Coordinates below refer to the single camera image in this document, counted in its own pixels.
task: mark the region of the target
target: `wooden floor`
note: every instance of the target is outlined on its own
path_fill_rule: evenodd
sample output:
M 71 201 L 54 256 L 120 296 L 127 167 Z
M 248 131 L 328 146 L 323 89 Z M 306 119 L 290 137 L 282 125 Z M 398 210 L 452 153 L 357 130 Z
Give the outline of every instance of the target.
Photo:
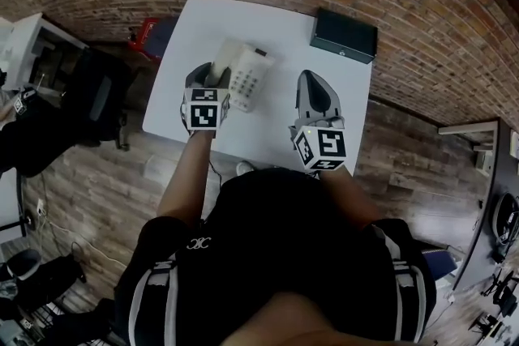
M 45 258 L 71 252 L 77 242 L 88 278 L 64 297 L 75 311 L 90 310 L 102 297 L 112 297 L 123 267 L 95 251 L 86 241 L 127 264 L 139 230 L 154 217 L 165 184 L 175 169 L 182 145 L 139 130 L 142 115 L 133 114 L 131 150 L 120 152 L 113 143 L 99 148 L 75 147 L 41 175 L 27 181 L 26 207 L 35 210 L 44 199 L 49 220 L 39 233 L 3 246 L 9 258 L 30 245 Z M 384 212 L 405 219 L 416 238 L 466 250 L 478 217 L 487 179 L 474 170 L 469 142 L 439 136 L 436 128 L 386 105 L 369 102 L 362 148 L 355 177 Z M 234 175 L 236 160 L 212 155 L 224 180 Z M 209 171 L 206 210 L 218 194 L 218 176 Z M 57 226 L 72 232 L 63 231 Z M 482 311 L 492 311 L 478 288 L 462 293 L 454 306 L 427 331 L 422 344 L 474 344 L 467 331 Z M 433 319 L 447 304 L 441 299 Z

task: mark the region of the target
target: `shirt sleeve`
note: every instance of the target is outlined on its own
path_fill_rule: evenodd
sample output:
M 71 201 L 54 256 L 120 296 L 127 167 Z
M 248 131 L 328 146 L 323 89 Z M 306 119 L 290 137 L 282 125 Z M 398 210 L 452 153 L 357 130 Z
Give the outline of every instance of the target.
M 431 270 L 423 257 L 419 244 L 414 240 L 409 227 L 404 220 L 384 219 L 373 222 L 372 225 L 380 228 L 391 238 L 401 250 L 401 257 L 408 263 L 416 266 L 423 274 L 426 288 L 426 322 L 431 317 L 432 310 L 436 304 L 436 284 L 432 278 Z
M 142 228 L 131 261 L 114 292 L 116 327 L 118 334 L 126 341 L 128 316 L 135 286 L 156 262 L 168 259 L 185 245 L 190 234 L 191 231 L 186 224 L 170 216 L 159 216 Z

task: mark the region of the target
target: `white cable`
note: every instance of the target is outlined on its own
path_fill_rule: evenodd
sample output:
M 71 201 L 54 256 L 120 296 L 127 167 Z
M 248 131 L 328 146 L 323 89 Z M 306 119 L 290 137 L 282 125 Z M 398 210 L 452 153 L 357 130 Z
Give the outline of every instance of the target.
M 83 239 L 87 244 L 88 246 L 90 246 L 90 248 L 92 248 L 94 251 L 97 251 L 99 254 L 101 254 L 103 257 L 105 257 L 106 259 L 108 259 L 109 261 L 113 261 L 114 263 L 117 263 L 119 264 L 121 267 L 123 268 L 126 268 L 127 266 L 124 265 L 123 263 L 121 263 L 120 261 L 118 261 L 117 259 L 114 259 L 114 258 L 111 258 L 109 257 L 108 255 L 106 255 L 103 251 L 99 250 L 98 248 L 96 248 L 95 246 L 92 245 L 92 243 L 87 240 L 87 238 L 83 237 L 82 235 L 79 235 L 78 233 L 75 233 L 74 231 L 71 231 L 70 229 L 66 229 L 66 228 L 62 228 L 61 226 L 59 225 L 56 225 L 54 222 L 51 222 L 49 220 L 49 224 L 51 224 L 52 226 L 54 226 L 55 228 L 58 228 L 59 230 L 63 231 L 63 232 L 66 232 L 66 233 L 71 233 L 73 235 L 76 235 L 77 237 L 80 237 L 81 239 Z

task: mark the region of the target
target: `power outlet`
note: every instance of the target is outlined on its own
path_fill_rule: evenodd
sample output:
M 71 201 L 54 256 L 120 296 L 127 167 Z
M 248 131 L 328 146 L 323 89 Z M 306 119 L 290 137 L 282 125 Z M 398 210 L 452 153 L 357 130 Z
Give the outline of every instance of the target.
M 43 202 L 43 199 L 38 199 L 36 212 L 38 216 L 47 216 L 47 211 L 45 210 L 45 202 Z

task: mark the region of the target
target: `black office chair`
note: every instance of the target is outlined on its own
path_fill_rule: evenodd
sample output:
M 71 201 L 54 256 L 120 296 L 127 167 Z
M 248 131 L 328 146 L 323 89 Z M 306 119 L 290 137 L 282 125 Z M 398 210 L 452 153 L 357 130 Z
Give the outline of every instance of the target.
M 128 88 L 136 73 L 121 59 L 96 49 L 86 49 L 76 63 L 62 96 L 62 110 L 86 126 L 79 141 L 97 147 L 103 141 L 122 143 L 121 130 L 127 123 L 123 111 Z

